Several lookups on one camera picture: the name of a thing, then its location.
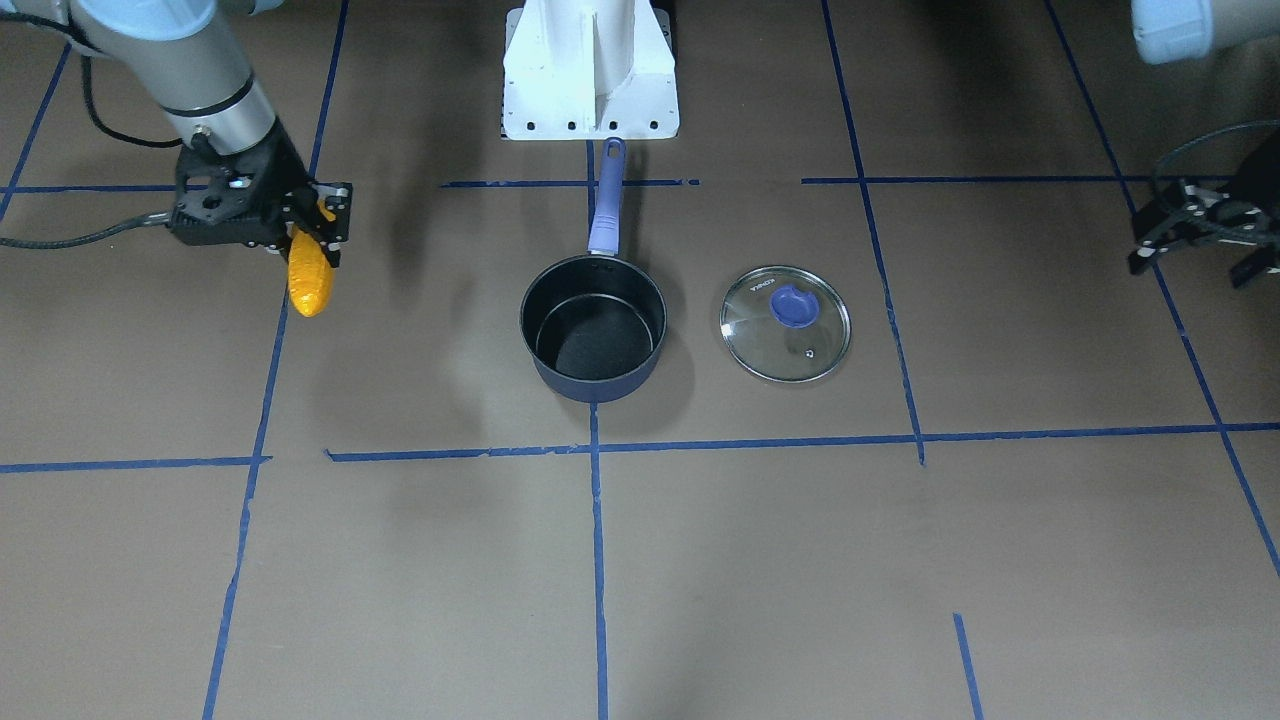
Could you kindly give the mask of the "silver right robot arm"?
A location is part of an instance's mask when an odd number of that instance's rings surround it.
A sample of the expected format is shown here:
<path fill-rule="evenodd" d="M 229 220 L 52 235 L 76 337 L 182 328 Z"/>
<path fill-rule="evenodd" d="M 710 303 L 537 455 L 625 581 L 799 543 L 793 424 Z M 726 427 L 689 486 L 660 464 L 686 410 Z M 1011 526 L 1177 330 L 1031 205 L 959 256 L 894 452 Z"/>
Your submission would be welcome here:
<path fill-rule="evenodd" d="M 61 241 L 5 238 L 12 249 L 61 250 L 125 231 L 164 225 L 182 243 L 234 243 L 337 268 L 349 228 L 352 186 L 324 184 L 306 169 L 242 49 L 228 15 L 269 1 L 5 1 L 3 19 L 52 31 L 82 56 L 90 118 L 92 61 L 131 69 L 175 131 L 172 208 Z"/>

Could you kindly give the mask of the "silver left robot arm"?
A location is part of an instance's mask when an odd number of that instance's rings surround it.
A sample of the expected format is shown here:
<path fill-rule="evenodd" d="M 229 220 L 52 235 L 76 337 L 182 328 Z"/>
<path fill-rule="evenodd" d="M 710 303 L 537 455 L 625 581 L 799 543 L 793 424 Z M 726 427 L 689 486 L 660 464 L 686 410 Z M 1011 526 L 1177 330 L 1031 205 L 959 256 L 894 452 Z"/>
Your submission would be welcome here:
<path fill-rule="evenodd" d="M 1201 59 L 1275 36 L 1279 28 L 1275 1 L 1133 1 L 1130 10 L 1135 47 L 1151 65 Z M 1206 186 L 1166 172 L 1203 145 L 1262 129 L 1268 136 L 1221 184 Z M 1215 243 L 1251 249 L 1229 270 L 1235 290 L 1277 274 L 1277 120 L 1239 122 L 1178 145 L 1155 163 L 1148 186 L 1152 199 L 1132 214 L 1135 247 L 1126 258 L 1130 274 L 1146 274 L 1170 252 Z"/>

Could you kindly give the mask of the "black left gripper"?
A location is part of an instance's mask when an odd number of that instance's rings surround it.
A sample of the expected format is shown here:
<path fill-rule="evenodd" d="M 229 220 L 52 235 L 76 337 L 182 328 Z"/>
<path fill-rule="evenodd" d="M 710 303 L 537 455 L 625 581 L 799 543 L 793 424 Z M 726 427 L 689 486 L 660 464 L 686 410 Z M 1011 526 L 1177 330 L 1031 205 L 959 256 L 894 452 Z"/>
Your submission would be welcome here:
<path fill-rule="evenodd" d="M 1230 268 L 1230 283 L 1243 290 L 1258 278 L 1279 273 L 1277 251 L 1277 131 L 1253 149 L 1234 174 L 1217 187 L 1179 177 L 1160 199 L 1132 215 L 1135 249 L 1128 270 L 1142 275 L 1169 252 L 1197 241 L 1243 243 L 1254 251 Z"/>

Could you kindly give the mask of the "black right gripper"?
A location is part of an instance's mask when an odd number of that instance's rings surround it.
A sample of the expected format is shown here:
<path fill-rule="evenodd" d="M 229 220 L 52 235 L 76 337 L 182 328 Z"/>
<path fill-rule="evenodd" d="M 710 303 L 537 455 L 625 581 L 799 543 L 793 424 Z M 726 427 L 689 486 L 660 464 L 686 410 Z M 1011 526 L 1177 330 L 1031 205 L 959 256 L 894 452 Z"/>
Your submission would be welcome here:
<path fill-rule="evenodd" d="M 210 132 L 180 149 L 168 229 L 184 245 L 282 249 L 294 264 L 340 266 L 349 238 L 352 183 L 316 183 L 282 120 L 251 147 L 219 152 Z"/>

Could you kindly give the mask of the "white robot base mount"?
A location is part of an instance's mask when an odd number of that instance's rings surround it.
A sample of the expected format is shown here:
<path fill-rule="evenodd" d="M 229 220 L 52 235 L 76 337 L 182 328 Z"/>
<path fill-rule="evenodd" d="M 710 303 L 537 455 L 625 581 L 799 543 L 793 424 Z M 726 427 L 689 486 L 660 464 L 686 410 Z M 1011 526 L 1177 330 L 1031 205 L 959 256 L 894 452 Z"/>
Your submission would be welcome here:
<path fill-rule="evenodd" d="M 512 141 L 678 135 L 675 3 L 526 1 L 507 13 L 500 132 Z"/>

